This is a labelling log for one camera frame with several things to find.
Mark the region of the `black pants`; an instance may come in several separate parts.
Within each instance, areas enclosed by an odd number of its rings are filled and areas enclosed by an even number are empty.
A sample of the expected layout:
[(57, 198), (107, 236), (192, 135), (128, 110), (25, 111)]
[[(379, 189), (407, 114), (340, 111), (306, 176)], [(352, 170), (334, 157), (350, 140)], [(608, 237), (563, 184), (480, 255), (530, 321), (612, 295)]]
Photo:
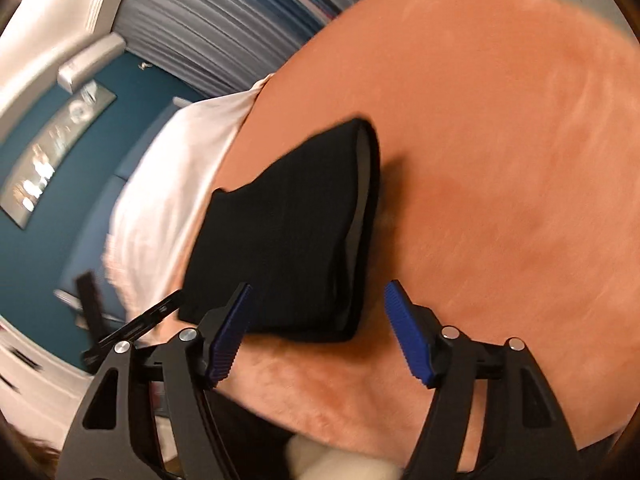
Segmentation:
[(178, 311), (196, 324), (241, 283), (255, 292), (250, 331), (343, 342), (363, 310), (381, 162), (356, 117), (315, 134), (233, 191), (218, 188), (195, 240)]

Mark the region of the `blue upholstered headboard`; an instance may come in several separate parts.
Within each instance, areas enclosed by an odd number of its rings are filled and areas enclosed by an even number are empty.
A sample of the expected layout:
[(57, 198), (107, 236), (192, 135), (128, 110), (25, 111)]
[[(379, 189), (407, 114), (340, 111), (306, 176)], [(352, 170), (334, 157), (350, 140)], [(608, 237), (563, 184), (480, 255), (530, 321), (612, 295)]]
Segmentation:
[(179, 108), (189, 104), (192, 102), (185, 99), (172, 99), (168, 107), (160, 112), (160, 116), (152, 122), (152, 125), (125, 156), (115, 170), (114, 176), (107, 182), (100, 197), (94, 203), (88, 220), (77, 237), (72, 255), (65, 265), (61, 284), (54, 291), (55, 296), (66, 302), (77, 313), (81, 313), (82, 309), (76, 280), (82, 274), (91, 273), (96, 280), (96, 288), (102, 300), (101, 312), (107, 325), (110, 327), (119, 326), (126, 322), (124, 307), (118, 299), (114, 287), (106, 279), (105, 266), (102, 262), (111, 214), (120, 192), (134, 171), (134, 167), (140, 162), (143, 153), (160, 132), (160, 128)]

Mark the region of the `white pillow sheet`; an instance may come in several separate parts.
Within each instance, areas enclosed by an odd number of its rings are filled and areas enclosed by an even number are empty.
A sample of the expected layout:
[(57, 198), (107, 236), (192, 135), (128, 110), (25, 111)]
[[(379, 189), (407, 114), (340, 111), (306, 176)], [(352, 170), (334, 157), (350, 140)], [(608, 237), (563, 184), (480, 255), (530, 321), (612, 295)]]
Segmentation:
[(213, 180), (270, 78), (179, 108), (134, 167), (116, 200), (102, 255), (126, 321), (177, 289)]

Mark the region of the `white air conditioner unit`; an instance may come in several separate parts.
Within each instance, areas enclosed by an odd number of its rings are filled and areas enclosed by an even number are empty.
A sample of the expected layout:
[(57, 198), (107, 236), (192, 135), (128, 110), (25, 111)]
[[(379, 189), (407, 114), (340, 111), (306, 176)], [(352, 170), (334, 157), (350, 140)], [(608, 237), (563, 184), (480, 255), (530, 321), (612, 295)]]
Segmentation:
[(63, 90), (73, 94), (125, 50), (125, 39), (116, 32), (111, 32), (62, 64), (58, 68), (56, 82)]

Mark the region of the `orange plush bed blanket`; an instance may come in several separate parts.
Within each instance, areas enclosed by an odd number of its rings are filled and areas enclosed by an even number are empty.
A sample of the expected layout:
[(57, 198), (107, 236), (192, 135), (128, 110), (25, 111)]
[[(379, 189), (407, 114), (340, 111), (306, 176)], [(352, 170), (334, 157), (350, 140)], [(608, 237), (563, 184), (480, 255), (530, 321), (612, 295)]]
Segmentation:
[(267, 82), (216, 185), (358, 113), (382, 155), (362, 327), (251, 336), (221, 391), (405, 462), (433, 393), (383, 312), (398, 278), (475, 339), (523, 339), (579, 444), (620, 429), (639, 401), (638, 47), (556, 0), (361, 0)]

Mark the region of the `grey pleated curtain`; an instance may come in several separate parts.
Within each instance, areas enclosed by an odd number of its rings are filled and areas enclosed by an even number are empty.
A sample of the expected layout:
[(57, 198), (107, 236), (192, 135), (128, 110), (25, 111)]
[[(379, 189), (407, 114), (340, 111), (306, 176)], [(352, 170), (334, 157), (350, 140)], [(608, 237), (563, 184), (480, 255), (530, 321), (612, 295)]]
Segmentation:
[(122, 0), (113, 29), (131, 53), (206, 96), (276, 72), (359, 0)]

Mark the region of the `silver framed wall art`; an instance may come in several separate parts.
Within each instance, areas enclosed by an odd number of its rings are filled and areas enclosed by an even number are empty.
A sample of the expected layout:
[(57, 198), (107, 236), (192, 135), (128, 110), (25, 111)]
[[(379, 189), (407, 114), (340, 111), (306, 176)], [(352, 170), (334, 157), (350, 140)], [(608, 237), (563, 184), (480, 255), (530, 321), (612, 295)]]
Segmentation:
[(86, 82), (38, 131), (17, 159), (1, 190), (1, 209), (22, 230), (68, 153), (116, 100), (96, 80)]

